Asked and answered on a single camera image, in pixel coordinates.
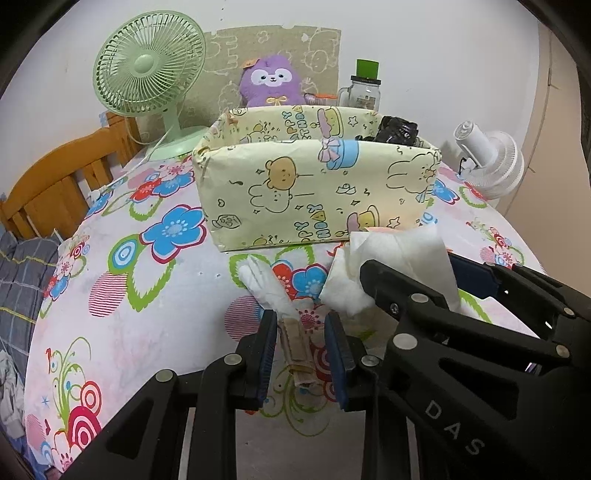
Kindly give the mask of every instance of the bed sheet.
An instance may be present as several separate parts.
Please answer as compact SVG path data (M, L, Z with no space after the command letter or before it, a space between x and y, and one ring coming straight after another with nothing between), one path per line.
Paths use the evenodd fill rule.
M27 370L27 438L38 461L65 470L162 368L203 369L255 332L262 311L237 276L247 255L272 265L295 301L320 384L296 388L277 349L263 408L237 414L241 478L358 478L363 417L338 410L318 302L339 243L282 247L273 237L222 253L204 222L190 158L150 161L90 208L59 258L41 306ZM541 265L509 223L442 165L422 223L477 261ZM483 321L527 331L488 301L461 293ZM347 329L377 349L391 333L379 314Z

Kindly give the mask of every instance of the folded tissue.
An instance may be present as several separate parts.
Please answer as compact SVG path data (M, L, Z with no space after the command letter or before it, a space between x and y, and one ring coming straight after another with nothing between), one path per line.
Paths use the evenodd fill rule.
M322 303L350 317L374 306L374 299L363 291L359 270L367 260L377 260L438 291L450 310L460 311L456 277L435 225L406 231L368 230L352 232L349 244L337 250L320 292Z

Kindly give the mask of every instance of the white tissue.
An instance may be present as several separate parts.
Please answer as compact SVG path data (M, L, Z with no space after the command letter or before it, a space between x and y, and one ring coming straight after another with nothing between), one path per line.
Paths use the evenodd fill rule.
M293 375L295 386L309 388L317 384L310 341L301 324L300 313L292 304L271 267L249 255L244 265L238 268L238 278L246 285L261 307L277 312L281 348L285 363Z
M246 263L238 268L238 278L265 310L275 310L279 319L300 318L273 270L262 260L249 255Z
M320 300L348 316L373 306L373 298L359 281L359 270L367 260L377 260L438 291L450 310L460 311L456 277L435 225L406 231L352 232L349 245L337 250Z

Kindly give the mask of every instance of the gray plaid blanket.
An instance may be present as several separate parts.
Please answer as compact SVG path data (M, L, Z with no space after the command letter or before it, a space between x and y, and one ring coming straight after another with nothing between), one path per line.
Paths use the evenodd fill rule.
M57 262L56 238L17 242L6 232L0 239L0 350L14 360L25 381L31 339L43 292Z

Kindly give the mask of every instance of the wooden headboard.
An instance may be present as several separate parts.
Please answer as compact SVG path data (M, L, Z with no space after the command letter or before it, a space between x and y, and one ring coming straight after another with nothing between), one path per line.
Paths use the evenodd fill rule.
M113 180L107 155L116 154L124 166L141 148L129 138L125 118L107 113L107 120L108 127L57 147L25 172L0 202L0 220L7 230L33 238L32 222L41 236L51 235L53 229L63 238L75 233L88 211L76 172L81 171L90 189L96 190ZM127 121L131 134L139 138L135 120Z

